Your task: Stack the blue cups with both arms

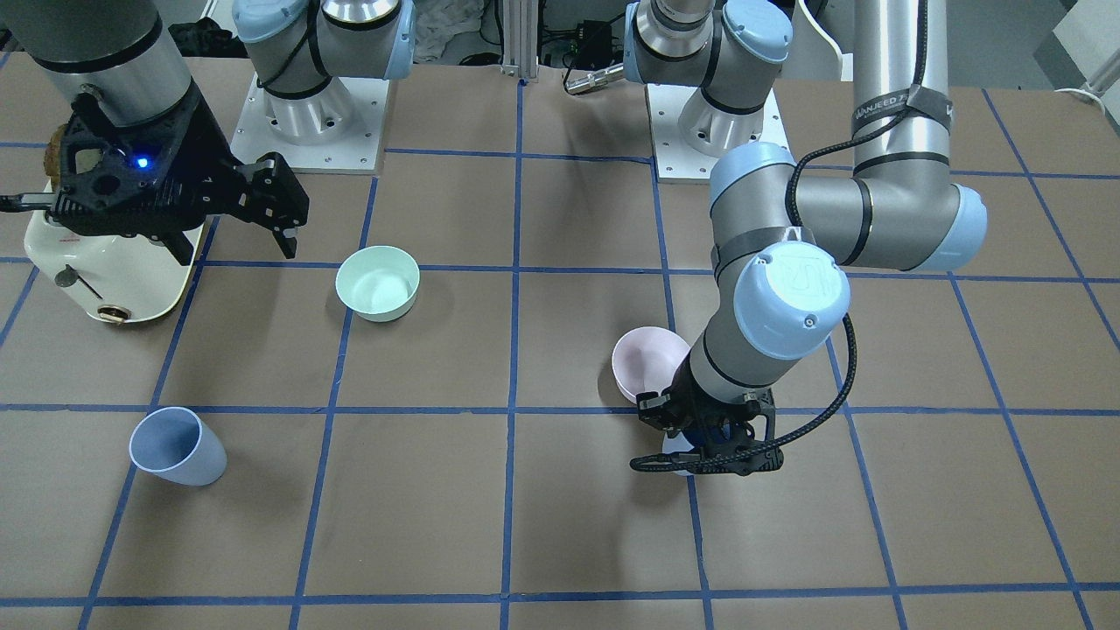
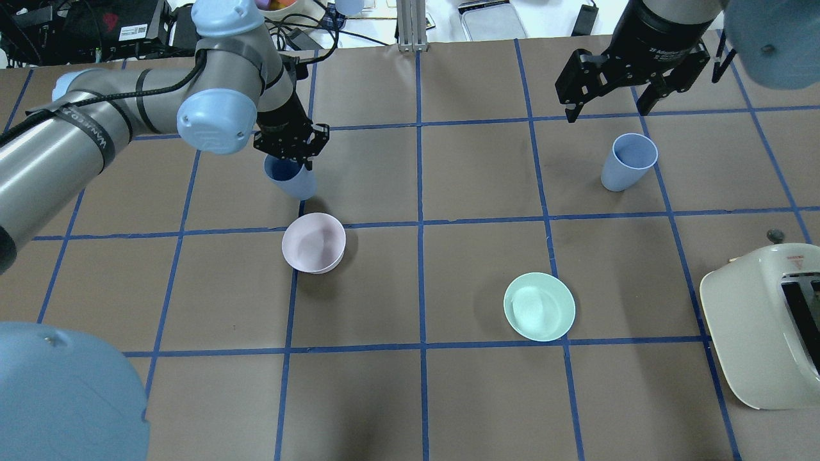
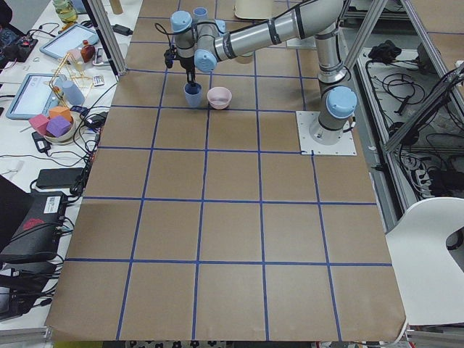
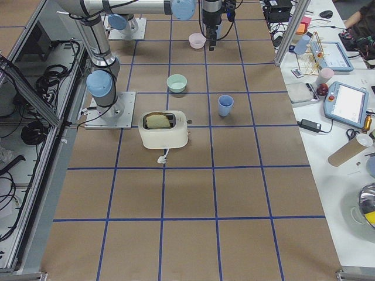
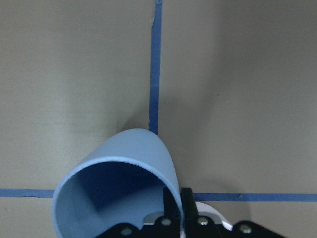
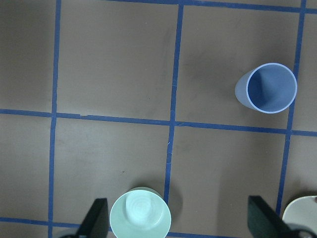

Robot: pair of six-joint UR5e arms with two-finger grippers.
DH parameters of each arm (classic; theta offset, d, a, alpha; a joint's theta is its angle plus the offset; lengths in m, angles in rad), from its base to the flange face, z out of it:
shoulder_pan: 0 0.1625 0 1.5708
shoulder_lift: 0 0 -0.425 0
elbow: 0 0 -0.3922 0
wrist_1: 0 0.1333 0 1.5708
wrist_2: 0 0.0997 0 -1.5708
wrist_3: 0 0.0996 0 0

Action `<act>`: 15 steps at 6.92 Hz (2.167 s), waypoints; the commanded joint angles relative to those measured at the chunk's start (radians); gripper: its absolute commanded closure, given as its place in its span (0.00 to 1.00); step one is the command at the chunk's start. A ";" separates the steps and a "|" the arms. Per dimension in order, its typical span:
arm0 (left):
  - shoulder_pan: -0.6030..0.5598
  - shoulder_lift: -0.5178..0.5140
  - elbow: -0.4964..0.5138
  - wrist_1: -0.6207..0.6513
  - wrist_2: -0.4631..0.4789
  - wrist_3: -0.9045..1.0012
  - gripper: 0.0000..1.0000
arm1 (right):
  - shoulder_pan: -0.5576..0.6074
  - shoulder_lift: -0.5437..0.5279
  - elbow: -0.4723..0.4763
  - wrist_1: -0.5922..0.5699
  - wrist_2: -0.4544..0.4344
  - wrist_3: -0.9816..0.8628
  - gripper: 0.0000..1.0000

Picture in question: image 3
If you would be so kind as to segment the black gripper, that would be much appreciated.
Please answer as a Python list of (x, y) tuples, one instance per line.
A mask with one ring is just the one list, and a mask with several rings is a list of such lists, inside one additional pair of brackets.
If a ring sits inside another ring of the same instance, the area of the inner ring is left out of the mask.
[(176, 49), (167, 49), (164, 53), (164, 58), (167, 69), (172, 69), (174, 61), (179, 61), (181, 67), (186, 71), (187, 83), (190, 86), (196, 87), (196, 75), (194, 72), (195, 65), (193, 57), (184, 58), (179, 55)]

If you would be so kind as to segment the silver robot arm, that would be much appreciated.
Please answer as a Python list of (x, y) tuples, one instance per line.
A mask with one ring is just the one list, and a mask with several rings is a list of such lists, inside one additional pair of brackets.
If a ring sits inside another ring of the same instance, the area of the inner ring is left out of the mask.
[(349, 68), (339, 52), (339, 15), (343, 1), (303, 1), (276, 17), (227, 31), (222, 20), (192, 15), (179, 10), (170, 17), (166, 32), (169, 48), (164, 53), (166, 68), (179, 61), (186, 71), (187, 83), (196, 85), (196, 69), (212, 72), (218, 62), (279, 45), (284, 41), (314, 37), (318, 54), (318, 81), (321, 96), (340, 86)]

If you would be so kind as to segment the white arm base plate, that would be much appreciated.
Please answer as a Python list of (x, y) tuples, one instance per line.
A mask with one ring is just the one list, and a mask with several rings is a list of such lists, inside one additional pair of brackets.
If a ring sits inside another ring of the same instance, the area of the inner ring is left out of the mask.
[(304, 39), (301, 39), (301, 38), (289, 39), (286, 42), (286, 47), (288, 49), (309, 49), (313, 51), (317, 50), (314, 36), (310, 36)]
[(296, 111), (300, 153), (316, 156), (356, 156), (355, 142), (347, 120), (340, 130), (326, 130), (319, 112)]

